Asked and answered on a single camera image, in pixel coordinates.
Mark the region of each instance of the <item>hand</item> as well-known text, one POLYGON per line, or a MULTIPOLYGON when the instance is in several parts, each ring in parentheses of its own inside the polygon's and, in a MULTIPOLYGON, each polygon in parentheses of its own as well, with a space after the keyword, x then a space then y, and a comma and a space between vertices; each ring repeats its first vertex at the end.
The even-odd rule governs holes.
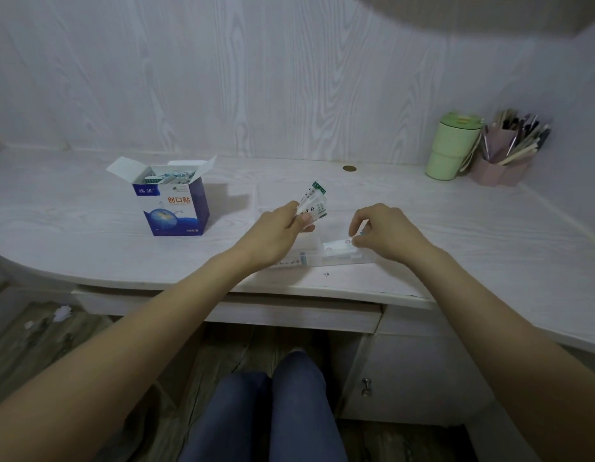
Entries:
POLYGON ((370 248, 385 259, 410 264, 419 259, 433 245, 424 237, 398 208, 389 208, 385 204, 375 204, 355 212, 349 236, 354 236, 353 245, 358 248, 370 248), (355 236, 364 220, 363 235, 355 236))
POLYGON ((297 201, 291 201, 272 212, 264 212, 246 234, 235 244, 235 249, 246 253, 251 271, 256 272, 278 263, 287 255, 300 232, 312 232, 310 214, 295 217, 297 201))

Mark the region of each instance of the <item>left hand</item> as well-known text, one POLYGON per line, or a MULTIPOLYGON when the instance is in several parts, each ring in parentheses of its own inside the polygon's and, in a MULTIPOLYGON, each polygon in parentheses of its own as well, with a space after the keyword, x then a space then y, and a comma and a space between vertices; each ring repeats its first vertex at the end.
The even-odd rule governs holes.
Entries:
POLYGON ((298 202, 291 201, 272 212, 264 212, 238 240, 234 249, 246 254, 251 271, 256 272, 278 263, 287 255, 300 232, 312 232, 310 214, 295 216, 298 202))

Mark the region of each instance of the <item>forearm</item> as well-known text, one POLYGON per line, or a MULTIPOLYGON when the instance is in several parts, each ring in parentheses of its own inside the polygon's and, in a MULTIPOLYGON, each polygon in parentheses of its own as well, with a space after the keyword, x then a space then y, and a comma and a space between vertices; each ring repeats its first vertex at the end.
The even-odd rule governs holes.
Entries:
POLYGON ((409 267, 541 457, 595 457, 595 375, 446 252, 428 250, 409 267))
POLYGON ((249 273, 238 252, 215 256, 47 368, 0 405, 0 454, 8 460, 92 456, 218 301, 249 273))

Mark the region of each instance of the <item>wooden floor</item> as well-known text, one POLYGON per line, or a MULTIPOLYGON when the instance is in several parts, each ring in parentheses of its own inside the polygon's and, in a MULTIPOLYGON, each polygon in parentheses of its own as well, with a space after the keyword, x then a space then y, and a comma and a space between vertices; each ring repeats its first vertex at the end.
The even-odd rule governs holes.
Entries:
MULTIPOLYGON (((53 323, 55 304, 30 304, 0 336, 0 401, 42 369, 108 327, 107 317, 74 314, 53 323), (33 321, 26 329, 25 324, 33 321)), ((156 412, 146 425, 143 449, 130 460, 175 461, 188 429, 201 416, 218 382, 238 370, 271 375, 294 347, 304 347, 326 370, 326 335, 310 329, 208 323, 194 360, 191 379, 176 410, 160 392, 147 397, 156 412)), ((339 420, 338 427, 350 462, 474 461, 463 427, 375 423, 339 420)), ((119 458, 102 458, 108 462, 119 458)))

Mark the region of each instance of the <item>blue jeans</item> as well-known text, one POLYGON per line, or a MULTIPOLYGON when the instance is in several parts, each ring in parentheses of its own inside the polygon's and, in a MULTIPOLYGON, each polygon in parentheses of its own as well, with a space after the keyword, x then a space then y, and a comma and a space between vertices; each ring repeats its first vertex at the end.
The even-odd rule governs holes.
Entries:
POLYGON ((296 351, 278 364, 273 379, 234 372, 220 381, 179 462, 250 461, 265 427, 270 462, 347 461, 323 375, 296 351))

